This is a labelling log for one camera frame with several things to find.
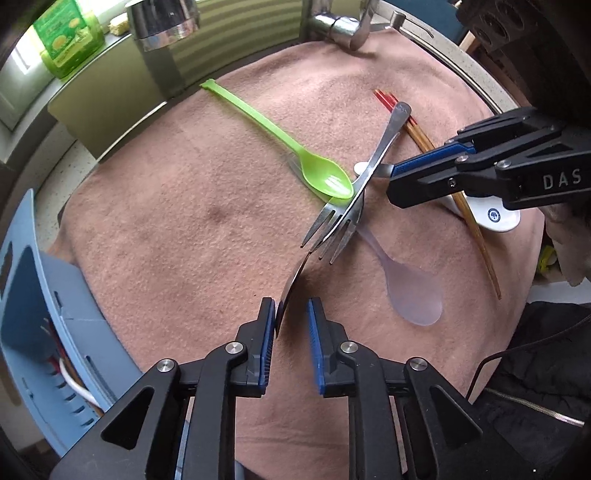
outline sticker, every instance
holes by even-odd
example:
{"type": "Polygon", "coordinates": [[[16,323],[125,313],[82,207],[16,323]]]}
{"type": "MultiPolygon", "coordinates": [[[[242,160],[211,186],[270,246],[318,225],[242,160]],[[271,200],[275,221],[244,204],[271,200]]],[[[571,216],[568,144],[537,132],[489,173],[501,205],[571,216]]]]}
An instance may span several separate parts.
{"type": "Polygon", "coordinates": [[[488,218],[491,220],[491,222],[499,223],[501,221],[501,214],[496,208],[491,208],[488,211],[488,218]]]}

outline chrome faucet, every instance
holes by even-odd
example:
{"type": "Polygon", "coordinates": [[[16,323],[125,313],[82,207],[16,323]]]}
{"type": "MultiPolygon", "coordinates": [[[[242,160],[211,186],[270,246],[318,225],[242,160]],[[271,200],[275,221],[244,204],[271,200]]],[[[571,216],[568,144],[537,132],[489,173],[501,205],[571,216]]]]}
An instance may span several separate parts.
{"type": "Polygon", "coordinates": [[[307,41],[329,38],[347,50],[360,49],[369,36],[371,19],[379,0],[365,0],[361,20],[331,13],[332,2],[333,0],[304,0],[300,39],[307,41]]]}

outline green bottle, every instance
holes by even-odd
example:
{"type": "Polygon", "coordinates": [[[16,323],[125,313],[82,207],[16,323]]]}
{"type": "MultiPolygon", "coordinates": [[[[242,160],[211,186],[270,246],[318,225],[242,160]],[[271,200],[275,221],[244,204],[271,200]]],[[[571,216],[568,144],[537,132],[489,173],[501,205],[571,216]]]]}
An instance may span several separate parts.
{"type": "Polygon", "coordinates": [[[105,36],[92,11],[82,13],[76,0],[57,0],[33,23],[39,37],[41,59],[62,79],[105,44],[105,36]]]}

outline wooden chopstick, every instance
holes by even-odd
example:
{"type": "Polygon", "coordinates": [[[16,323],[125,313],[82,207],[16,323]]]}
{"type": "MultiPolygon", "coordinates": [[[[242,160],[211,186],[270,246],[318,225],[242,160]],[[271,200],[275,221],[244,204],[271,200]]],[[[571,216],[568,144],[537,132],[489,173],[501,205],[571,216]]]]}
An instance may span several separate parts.
{"type": "MultiPolygon", "coordinates": [[[[374,95],[390,111],[392,111],[394,106],[398,103],[398,99],[392,93],[384,93],[381,90],[374,90],[374,95]]],[[[410,137],[414,140],[414,142],[418,145],[421,152],[427,153],[428,151],[435,149],[433,142],[431,142],[427,134],[419,126],[419,124],[413,116],[409,117],[408,121],[404,125],[404,128],[408,132],[410,137]]],[[[482,236],[480,226],[478,225],[478,223],[476,223],[474,214],[472,213],[470,205],[468,205],[468,202],[466,201],[466,197],[464,197],[464,194],[462,192],[452,193],[452,198],[458,210],[460,210],[460,213],[464,217],[468,230],[470,230],[470,234],[472,235],[476,242],[476,245],[478,246],[478,250],[480,251],[482,259],[484,260],[484,263],[486,265],[488,275],[495,288],[496,296],[500,300],[502,297],[501,286],[499,285],[499,280],[496,276],[495,267],[492,263],[492,258],[488,250],[486,249],[486,243],[484,241],[484,237],[482,236]]]]}

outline blue basket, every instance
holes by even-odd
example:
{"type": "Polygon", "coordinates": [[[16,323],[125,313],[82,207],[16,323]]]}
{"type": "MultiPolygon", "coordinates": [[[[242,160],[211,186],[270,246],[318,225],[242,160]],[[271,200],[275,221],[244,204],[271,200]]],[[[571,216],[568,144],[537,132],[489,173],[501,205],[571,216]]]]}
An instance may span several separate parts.
{"type": "Polygon", "coordinates": [[[55,342],[42,328],[45,319],[53,322],[74,368],[102,410],[108,410],[141,372],[100,313],[82,272],[39,251],[32,190],[12,219],[0,262],[4,265],[0,346],[37,426],[63,456],[98,415],[48,362],[58,356],[55,342]]]}

